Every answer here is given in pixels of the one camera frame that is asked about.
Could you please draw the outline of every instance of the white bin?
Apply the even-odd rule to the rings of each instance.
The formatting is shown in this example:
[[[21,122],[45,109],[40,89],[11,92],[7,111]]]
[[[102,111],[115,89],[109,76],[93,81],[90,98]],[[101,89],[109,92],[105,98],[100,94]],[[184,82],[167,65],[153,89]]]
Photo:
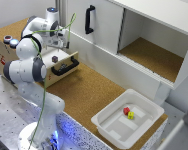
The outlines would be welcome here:
[[[129,107],[134,112],[130,120],[123,113]],[[164,109],[143,95],[129,89],[92,117],[99,133],[120,149],[131,148],[164,113]]]

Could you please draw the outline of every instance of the black handle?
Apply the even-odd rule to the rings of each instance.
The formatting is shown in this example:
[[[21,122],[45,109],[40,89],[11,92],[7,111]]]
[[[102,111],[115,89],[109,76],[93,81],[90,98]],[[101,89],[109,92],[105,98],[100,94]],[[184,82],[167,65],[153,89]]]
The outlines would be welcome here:
[[[95,10],[95,7],[92,5],[90,5],[90,8],[86,10],[86,24],[85,24],[86,34],[90,34],[94,31],[92,28],[90,28],[90,12],[92,10]]]
[[[75,67],[77,67],[77,66],[79,65],[79,62],[78,62],[76,59],[74,59],[73,56],[71,57],[71,61],[73,62],[72,65],[70,65],[70,66],[68,66],[68,67],[66,67],[66,68],[63,68],[63,69],[61,69],[61,70],[56,70],[54,67],[52,67],[52,68],[51,68],[51,71],[52,71],[55,75],[61,76],[61,75],[65,74],[66,72],[70,71],[71,69],[73,69],[73,68],[75,68]]]

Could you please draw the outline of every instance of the cabinet shelf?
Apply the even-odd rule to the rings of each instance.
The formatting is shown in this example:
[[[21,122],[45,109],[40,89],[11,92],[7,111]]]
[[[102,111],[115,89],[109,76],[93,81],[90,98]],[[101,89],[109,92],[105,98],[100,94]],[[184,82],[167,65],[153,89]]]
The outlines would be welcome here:
[[[120,50],[119,53],[172,82],[175,82],[184,60],[141,37]]]

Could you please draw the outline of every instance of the cable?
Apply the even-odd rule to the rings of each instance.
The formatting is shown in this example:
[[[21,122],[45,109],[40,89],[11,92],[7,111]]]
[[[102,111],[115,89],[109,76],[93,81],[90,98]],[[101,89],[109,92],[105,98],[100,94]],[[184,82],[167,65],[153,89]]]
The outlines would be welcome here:
[[[72,16],[72,18],[71,18],[71,21],[70,21],[70,24],[68,24],[67,26],[65,26],[65,27],[63,27],[63,28],[61,28],[61,29],[58,29],[58,30],[48,30],[48,31],[46,31],[46,30],[39,30],[39,31],[34,31],[34,32],[32,33],[32,35],[35,34],[35,33],[38,33],[38,32],[55,32],[55,31],[60,31],[60,30],[62,30],[62,29],[66,29],[67,27],[69,27],[68,40],[70,40],[70,28],[71,28],[72,23],[75,21],[75,19],[76,19],[76,13],[73,14],[73,16]],[[32,41],[32,43],[34,44],[34,46],[35,46],[36,50],[38,51],[38,54],[39,54],[39,56],[40,56],[40,58],[41,58],[41,60],[42,60],[41,53],[39,52],[39,49],[38,49],[36,43],[34,42],[34,40],[33,40],[32,38],[31,38],[31,41]],[[30,145],[29,145],[28,150],[31,148],[32,142],[33,142],[33,140],[34,140],[34,136],[35,136],[35,134],[36,134],[37,128],[38,128],[38,126],[39,126],[39,123],[40,123],[40,120],[41,120],[41,117],[42,117],[42,114],[43,114],[44,105],[45,105],[45,94],[46,94],[46,80],[44,79],[43,105],[42,105],[42,109],[41,109],[41,113],[40,113],[40,116],[39,116],[39,119],[38,119],[38,123],[37,123],[37,126],[36,126],[36,128],[35,128],[35,131],[34,131],[34,134],[33,134],[32,139],[31,139],[31,142],[30,142]]]

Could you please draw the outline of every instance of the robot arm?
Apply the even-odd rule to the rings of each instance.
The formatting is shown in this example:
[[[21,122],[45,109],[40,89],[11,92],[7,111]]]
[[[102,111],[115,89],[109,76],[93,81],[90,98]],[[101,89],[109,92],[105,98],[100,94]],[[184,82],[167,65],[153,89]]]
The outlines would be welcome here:
[[[7,62],[4,66],[5,77],[18,85],[20,96],[39,107],[43,104],[44,89],[34,82],[43,81],[47,70],[42,59],[37,57],[39,53],[37,48],[41,52],[44,44],[59,48],[63,47],[62,39],[64,38],[65,29],[45,32],[62,28],[59,26],[58,20],[59,13],[55,8],[48,8],[46,10],[46,19],[31,17],[22,31],[21,41],[16,47],[16,54],[19,60]],[[32,150],[44,149],[42,143],[46,139],[50,139],[56,132],[56,114],[61,113],[64,107],[65,103],[61,98],[46,92],[44,110],[33,140],[34,148]]]

